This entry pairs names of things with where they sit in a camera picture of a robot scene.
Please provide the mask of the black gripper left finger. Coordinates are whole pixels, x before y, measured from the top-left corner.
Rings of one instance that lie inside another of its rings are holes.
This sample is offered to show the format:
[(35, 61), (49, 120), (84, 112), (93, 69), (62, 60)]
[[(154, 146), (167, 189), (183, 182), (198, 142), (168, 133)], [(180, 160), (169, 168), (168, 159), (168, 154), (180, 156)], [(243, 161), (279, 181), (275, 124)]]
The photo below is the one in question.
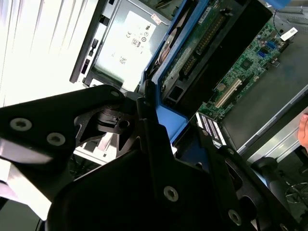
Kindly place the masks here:
[(156, 157), (173, 156), (166, 128), (159, 124), (156, 87), (144, 84), (135, 100), (110, 85), (56, 95), (4, 107), (0, 111), (0, 155), (22, 167), (33, 184), (61, 180), (73, 151), (111, 132), (120, 156), (140, 151)]

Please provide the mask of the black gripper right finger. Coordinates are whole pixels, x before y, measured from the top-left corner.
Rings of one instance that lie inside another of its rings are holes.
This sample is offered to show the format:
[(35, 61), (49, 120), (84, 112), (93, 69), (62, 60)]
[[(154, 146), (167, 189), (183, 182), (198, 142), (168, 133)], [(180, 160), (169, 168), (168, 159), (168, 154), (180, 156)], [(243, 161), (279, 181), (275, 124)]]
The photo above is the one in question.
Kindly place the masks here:
[(196, 113), (201, 143), (206, 148), (209, 173), (223, 210), (223, 219), (234, 231), (299, 231), (301, 228), (287, 209), (287, 201), (276, 197), (279, 180), (262, 164), (266, 181), (227, 146), (218, 124)]

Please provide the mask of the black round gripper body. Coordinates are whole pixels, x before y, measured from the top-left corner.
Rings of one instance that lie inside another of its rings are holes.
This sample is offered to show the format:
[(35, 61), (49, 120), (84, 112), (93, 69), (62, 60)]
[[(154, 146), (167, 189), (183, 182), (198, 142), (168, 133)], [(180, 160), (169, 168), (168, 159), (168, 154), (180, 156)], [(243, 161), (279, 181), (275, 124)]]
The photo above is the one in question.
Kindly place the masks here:
[(53, 201), (49, 231), (229, 231), (210, 176), (172, 156), (140, 151), (67, 185)]

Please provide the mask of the bare person hand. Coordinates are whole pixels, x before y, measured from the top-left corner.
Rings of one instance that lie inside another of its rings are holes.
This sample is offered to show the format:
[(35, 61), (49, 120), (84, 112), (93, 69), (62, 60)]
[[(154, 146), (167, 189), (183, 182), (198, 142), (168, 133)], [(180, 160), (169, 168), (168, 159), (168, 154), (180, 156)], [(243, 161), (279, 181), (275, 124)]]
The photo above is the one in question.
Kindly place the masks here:
[(308, 115), (303, 114), (298, 128), (298, 140), (301, 146), (308, 151)]

